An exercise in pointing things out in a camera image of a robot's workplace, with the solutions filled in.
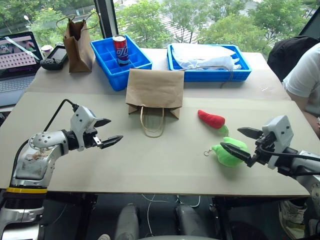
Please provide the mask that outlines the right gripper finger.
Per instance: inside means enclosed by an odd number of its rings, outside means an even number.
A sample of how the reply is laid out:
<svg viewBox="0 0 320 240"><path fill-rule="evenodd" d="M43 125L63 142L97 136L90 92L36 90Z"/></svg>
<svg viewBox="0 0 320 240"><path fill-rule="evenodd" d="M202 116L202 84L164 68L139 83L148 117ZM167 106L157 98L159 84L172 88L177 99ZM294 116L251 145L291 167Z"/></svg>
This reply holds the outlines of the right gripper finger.
<svg viewBox="0 0 320 240"><path fill-rule="evenodd" d="M261 130L252 127L240 127L237 130L251 139L259 139L263 135Z"/></svg>
<svg viewBox="0 0 320 240"><path fill-rule="evenodd" d="M240 147L226 142L220 143L226 153L223 153L219 158L219 162L226 167L236 167L242 162L250 162L251 154L241 149Z"/></svg>

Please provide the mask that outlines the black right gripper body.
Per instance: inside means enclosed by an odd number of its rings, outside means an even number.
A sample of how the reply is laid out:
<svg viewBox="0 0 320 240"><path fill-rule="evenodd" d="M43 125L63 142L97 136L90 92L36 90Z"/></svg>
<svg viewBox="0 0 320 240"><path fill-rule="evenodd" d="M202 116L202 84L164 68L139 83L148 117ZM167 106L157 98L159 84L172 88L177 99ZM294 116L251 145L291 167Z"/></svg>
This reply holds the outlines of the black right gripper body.
<svg viewBox="0 0 320 240"><path fill-rule="evenodd" d="M256 140L256 148L251 159L251 164L267 164L272 157L272 152L275 150L275 134L270 132L264 135L263 132L254 132L252 138Z"/></svg>

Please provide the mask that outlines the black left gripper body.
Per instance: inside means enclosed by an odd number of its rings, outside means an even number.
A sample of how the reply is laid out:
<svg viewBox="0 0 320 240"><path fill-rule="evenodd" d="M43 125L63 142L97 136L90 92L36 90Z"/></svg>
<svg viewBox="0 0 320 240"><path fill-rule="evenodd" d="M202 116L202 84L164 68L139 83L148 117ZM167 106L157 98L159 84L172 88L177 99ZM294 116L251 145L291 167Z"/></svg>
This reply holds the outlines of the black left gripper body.
<svg viewBox="0 0 320 240"><path fill-rule="evenodd" d="M98 131L95 128L83 133L83 142L86 149L102 145L102 141L98 137Z"/></svg>

